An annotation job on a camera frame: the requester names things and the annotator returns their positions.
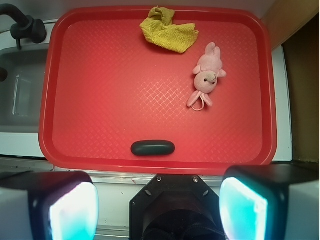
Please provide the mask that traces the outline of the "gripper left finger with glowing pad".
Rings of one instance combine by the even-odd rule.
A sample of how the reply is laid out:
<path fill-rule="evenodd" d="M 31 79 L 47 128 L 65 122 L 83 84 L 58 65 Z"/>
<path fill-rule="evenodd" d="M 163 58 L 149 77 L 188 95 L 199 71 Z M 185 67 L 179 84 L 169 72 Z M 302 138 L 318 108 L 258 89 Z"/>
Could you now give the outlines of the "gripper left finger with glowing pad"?
<path fill-rule="evenodd" d="M 2 172 L 2 240 L 93 240 L 98 190 L 83 171 Z"/>

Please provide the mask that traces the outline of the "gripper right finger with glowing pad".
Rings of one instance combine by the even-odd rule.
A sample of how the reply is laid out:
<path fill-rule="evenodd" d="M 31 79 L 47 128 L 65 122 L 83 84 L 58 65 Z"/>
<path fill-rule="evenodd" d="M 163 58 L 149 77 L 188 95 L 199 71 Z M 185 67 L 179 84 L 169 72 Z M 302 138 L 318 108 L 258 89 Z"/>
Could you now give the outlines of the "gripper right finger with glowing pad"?
<path fill-rule="evenodd" d="M 318 240 L 320 166 L 232 166 L 220 187 L 219 211 L 229 240 Z"/>

